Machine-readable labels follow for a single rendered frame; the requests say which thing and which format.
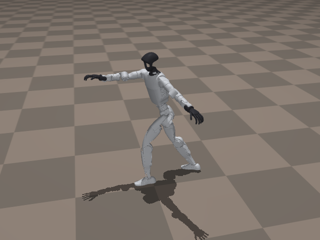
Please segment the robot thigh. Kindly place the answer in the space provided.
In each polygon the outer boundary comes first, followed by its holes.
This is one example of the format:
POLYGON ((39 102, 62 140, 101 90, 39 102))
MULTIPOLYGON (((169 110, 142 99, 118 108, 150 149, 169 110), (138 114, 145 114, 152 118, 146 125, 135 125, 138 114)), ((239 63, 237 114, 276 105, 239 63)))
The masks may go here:
POLYGON ((162 126, 168 128, 172 124, 173 121, 171 119, 172 116, 169 113, 167 115, 162 114, 151 124, 144 136, 142 142, 142 151, 146 146, 151 146, 153 151, 153 146, 150 144, 150 142, 153 141, 159 135, 159 133, 162 130, 162 126))
MULTIPOLYGON (((174 118, 173 118, 174 119, 174 118)), ((184 143, 183 139, 181 137, 176 137, 175 134, 175 126, 172 122, 171 125, 167 128, 163 127, 167 137, 170 139, 170 141, 174 144, 175 147, 181 147, 184 143)))

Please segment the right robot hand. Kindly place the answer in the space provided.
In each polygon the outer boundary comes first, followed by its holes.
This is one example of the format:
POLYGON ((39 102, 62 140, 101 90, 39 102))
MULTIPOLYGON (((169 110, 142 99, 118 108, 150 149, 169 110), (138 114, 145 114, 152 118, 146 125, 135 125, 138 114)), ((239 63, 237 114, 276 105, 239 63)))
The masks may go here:
POLYGON ((99 81, 106 81, 107 80, 107 78, 105 76, 102 76, 101 74, 100 75, 97 75, 97 74, 86 75, 84 77, 84 81, 86 81, 88 78, 91 78, 91 80, 99 79, 99 81))

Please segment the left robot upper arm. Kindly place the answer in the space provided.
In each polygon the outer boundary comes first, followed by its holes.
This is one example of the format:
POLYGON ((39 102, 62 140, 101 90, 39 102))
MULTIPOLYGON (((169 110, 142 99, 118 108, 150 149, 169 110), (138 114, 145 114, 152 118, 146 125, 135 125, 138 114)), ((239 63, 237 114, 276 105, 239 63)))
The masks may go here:
POLYGON ((164 88, 172 99, 175 98, 178 94, 174 87, 171 85, 169 79, 165 78, 164 76, 158 78, 158 85, 160 88, 164 88))

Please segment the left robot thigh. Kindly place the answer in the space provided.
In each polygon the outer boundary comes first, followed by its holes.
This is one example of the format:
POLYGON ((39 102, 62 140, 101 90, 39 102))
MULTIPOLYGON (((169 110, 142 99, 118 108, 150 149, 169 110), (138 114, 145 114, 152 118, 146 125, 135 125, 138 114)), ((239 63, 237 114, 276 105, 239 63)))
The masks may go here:
POLYGON ((169 113, 167 115, 162 114, 151 124, 144 136, 142 142, 142 151, 146 146, 151 146, 153 151, 153 146, 150 144, 150 142, 153 141, 159 135, 159 133, 162 130, 162 126, 168 128, 172 124, 173 121, 171 119, 172 116, 169 113))

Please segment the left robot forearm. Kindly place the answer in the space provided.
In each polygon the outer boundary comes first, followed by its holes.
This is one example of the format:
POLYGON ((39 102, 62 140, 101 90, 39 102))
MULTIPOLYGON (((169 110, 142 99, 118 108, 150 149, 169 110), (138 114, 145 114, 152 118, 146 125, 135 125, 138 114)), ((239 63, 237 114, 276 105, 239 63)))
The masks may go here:
MULTIPOLYGON (((175 89, 175 88, 174 88, 175 89)), ((192 106, 184 97, 183 95, 177 90, 177 95, 175 96, 175 100, 181 105, 181 107, 184 108, 184 106, 186 105, 187 107, 192 106)), ((185 110, 185 109, 184 109, 185 110)), ((186 110, 185 110, 186 111, 186 110)))

